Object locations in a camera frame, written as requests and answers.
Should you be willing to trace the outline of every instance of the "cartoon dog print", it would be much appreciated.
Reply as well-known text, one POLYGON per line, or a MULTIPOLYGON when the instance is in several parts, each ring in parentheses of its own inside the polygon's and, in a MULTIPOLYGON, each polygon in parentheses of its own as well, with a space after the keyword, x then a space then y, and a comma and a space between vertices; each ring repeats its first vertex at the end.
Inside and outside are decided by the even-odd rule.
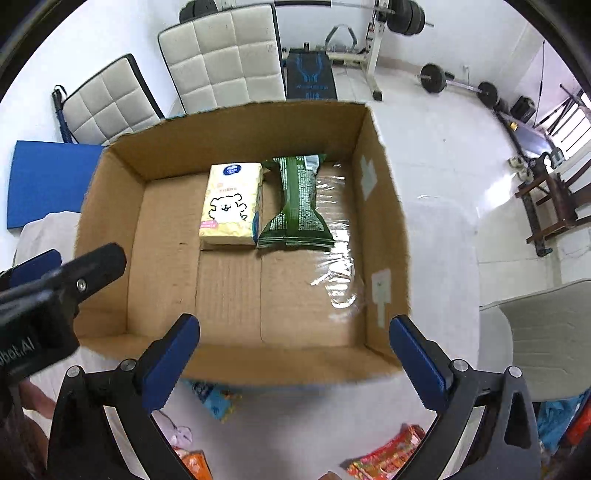
POLYGON ((225 197, 214 198, 209 203, 213 208, 209 210, 209 216, 217 223, 232 223, 246 220, 248 215, 244 213, 246 203, 242 201, 242 195, 235 193, 225 197))

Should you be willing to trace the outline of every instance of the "wooden chair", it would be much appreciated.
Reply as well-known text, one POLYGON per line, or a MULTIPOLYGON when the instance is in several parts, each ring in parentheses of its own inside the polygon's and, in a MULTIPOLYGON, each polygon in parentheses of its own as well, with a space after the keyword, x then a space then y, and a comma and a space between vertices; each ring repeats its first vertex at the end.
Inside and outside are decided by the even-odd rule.
POLYGON ((532 242, 543 242, 545 240, 549 240, 556 237, 557 235, 560 235, 561 233, 565 233, 571 228, 591 222, 591 215, 579 218, 576 213, 578 208, 591 203, 591 183, 585 185, 579 190, 576 190, 575 192, 570 190, 570 186, 579 178, 581 178, 583 173, 585 173, 589 167, 591 167, 591 160, 585 163, 585 165, 583 165, 583 167, 577 171, 577 173, 565 181, 560 177, 559 173, 554 174, 547 172, 543 158, 544 155, 536 160, 535 165, 532 165, 531 167, 532 171, 534 172, 534 181, 520 185, 519 190, 515 194, 517 198, 523 199, 526 211, 528 213, 528 218, 530 220, 532 235, 526 240, 528 244, 532 242), (557 222, 542 229, 540 227, 540 222, 537 219, 537 214, 535 213, 533 203, 531 203, 530 192, 534 188, 539 188, 544 182, 548 186, 547 193, 535 204, 539 206, 548 200, 552 200, 554 210, 556 211, 557 222))

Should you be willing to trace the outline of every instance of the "chair backrest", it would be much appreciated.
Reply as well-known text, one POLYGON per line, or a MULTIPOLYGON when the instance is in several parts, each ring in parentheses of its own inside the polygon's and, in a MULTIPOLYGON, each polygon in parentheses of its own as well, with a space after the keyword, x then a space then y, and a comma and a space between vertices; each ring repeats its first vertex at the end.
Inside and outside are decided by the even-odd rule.
POLYGON ((532 400, 558 400, 591 386, 591 280, 496 304, 511 325, 513 363, 532 400))
POLYGON ((275 7, 232 8, 158 35, 186 113, 285 100, 275 7))
POLYGON ((63 104, 78 143, 109 145, 164 117, 132 54, 124 55, 87 80, 63 104))

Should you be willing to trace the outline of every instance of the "white office chair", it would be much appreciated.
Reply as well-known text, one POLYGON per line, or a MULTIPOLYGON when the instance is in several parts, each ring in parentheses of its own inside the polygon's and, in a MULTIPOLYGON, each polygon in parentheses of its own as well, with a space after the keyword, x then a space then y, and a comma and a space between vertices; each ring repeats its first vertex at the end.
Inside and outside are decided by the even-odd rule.
POLYGON ((158 35, 185 113, 285 100, 275 7, 249 5, 175 25, 158 35))
POLYGON ((131 53, 108 64, 63 103, 66 123, 78 143, 109 145, 164 117, 131 53))

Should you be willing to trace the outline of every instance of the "black cable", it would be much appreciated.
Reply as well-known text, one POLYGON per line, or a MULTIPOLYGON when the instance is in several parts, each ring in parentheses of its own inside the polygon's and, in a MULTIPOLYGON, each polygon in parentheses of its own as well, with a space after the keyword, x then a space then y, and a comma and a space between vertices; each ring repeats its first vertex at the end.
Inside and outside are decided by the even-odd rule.
POLYGON ((540 77, 540 94, 538 95, 538 108, 535 110, 534 127, 535 123, 538 121, 538 113, 540 112, 540 100, 542 100, 542 89, 544 88, 544 64, 546 63, 546 54, 544 48, 545 45, 546 40, 542 42, 542 75, 540 77))

